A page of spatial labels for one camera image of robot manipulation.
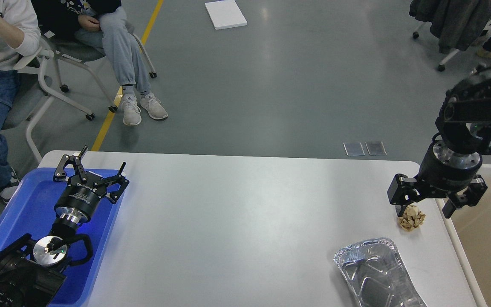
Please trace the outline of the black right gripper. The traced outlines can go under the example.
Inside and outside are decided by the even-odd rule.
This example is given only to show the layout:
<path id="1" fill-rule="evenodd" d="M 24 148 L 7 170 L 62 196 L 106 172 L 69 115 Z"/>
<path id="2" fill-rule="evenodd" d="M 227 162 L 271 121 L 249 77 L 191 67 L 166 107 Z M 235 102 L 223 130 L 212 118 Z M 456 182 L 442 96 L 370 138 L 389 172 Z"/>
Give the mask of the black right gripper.
<path id="1" fill-rule="evenodd" d="M 415 177 L 396 174 L 387 191 L 388 201 L 395 206 L 397 216 L 402 217 L 406 208 L 438 194 L 448 194 L 442 208 L 445 218 L 464 206 L 474 207 L 487 190 L 485 180 L 476 175 L 482 165 L 477 153 L 461 154 L 448 148 L 444 141 L 434 141 L 428 148 Z"/>

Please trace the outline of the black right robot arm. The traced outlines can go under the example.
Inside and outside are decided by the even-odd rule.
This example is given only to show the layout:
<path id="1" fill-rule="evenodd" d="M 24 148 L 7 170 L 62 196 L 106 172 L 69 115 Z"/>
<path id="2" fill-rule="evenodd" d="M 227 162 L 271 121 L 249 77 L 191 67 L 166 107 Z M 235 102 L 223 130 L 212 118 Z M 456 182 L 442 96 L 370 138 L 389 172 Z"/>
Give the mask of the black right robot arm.
<path id="1" fill-rule="evenodd" d="M 446 198 L 443 215 L 476 206 L 487 190 L 477 172 L 491 155 L 491 66 L 479 65 L 446 92 L 435 121 L 438 139 L 431 144 L 415 177 L 396 174 L 387 195 L 402 217 L 406 208 L 426 198 Z"/>

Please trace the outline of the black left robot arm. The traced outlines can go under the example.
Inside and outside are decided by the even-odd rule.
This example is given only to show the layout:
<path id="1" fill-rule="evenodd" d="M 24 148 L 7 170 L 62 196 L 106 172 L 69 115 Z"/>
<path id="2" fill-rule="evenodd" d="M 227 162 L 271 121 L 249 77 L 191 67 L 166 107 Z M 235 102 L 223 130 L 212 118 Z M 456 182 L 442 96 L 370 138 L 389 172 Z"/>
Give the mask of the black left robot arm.
<path id="1" fill-rule="evenodd" d="M 0 217 L 0 307 L 79 307 L 91 294 L 129 184 L 86 153 L 31 171 Z"/>

